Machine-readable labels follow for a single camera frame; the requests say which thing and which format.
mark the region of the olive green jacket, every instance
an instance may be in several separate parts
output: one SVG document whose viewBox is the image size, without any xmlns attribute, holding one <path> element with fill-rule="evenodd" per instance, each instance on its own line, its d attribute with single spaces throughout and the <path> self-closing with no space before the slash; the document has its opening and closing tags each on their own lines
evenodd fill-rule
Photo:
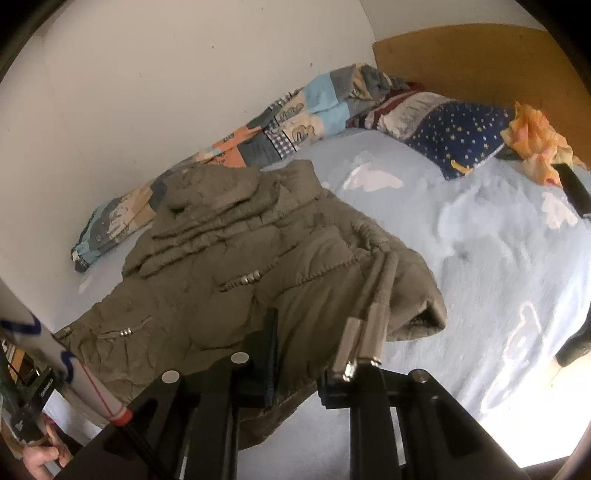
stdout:
<svg viewBox="0 0 591 480">
<path fill-rule="evenodd" d="M 264 440 L 314 391 L 349 316 L 383 304 L 388 340 L 446 322 L 421 256 L 323 189 L 307 160 L 270 172 L 176 172 L 123 276 L 59 337 L 126 402 L 168 369 L 204 370 L 235 352 L 267 308 L 278 309 L 274 406 L 242 416 L 241 447 Z"/>
</svg>

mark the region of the star-patterned pillowcase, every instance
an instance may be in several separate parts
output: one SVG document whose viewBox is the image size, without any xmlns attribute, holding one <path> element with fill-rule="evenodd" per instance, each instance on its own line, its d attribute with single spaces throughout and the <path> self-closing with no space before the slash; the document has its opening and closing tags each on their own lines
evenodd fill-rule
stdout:
<svg viewBox="0 0 591 480">
<path fill-rule="evenodd" d="M 365 116 L 376 128 L 436 163 L 446 179 L 463 177 L 505 145 L 511 111 L 451 100 L 432 92 L 400 91 Z"/>
</svg>

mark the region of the human hand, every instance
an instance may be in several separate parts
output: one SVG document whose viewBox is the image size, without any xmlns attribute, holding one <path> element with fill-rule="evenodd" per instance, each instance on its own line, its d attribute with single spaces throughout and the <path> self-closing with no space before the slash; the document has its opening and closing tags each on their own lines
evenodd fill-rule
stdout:
<svg viewBox="0 0 591 480">
<path fill-rule="evenodd" d="M 22 450 L 22 461 L 35 480 L 51 480 L 53 478 L 53 475 L 44 465 L 46 462 L 59 460 L 60 465 L 65 467 L 72 460 L 70 450 L 60 440 L 53 426 L 50 424 L 47 425 L 47 436 L 51 443 L 50 447 L 26 446 Z"/>
</svg>

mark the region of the white wall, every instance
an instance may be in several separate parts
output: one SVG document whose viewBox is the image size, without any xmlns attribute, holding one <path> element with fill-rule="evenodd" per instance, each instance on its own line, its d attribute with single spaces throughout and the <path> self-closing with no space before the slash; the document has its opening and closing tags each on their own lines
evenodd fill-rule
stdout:
<svg viewBox="0 0 591 480">
<path fill-rule="evenodd" d="M 376 40 L 423 28 L 501 23 L 543 29 L 515 0 L 359 0 Z"/>
<path fill-rule="evenodd" d="M 0 275 L 49 327 L 92 209 L 356 61 L 358 0 L 75 0 L 0 84 Z"/>
</svg>

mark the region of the wooden headboard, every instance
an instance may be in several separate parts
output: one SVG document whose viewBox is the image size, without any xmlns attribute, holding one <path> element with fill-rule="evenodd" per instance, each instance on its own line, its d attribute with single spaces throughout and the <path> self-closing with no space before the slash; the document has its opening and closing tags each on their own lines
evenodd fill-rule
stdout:
<svg viewBox="0 0 591 480">
<path fill-rule="evenodd" d="M 378 68 L 451 98 L 541 109 L 591 167 L 591 95 L 546 31 L 513 25 L 428 28 L 374 44 Z"/>
</svg>

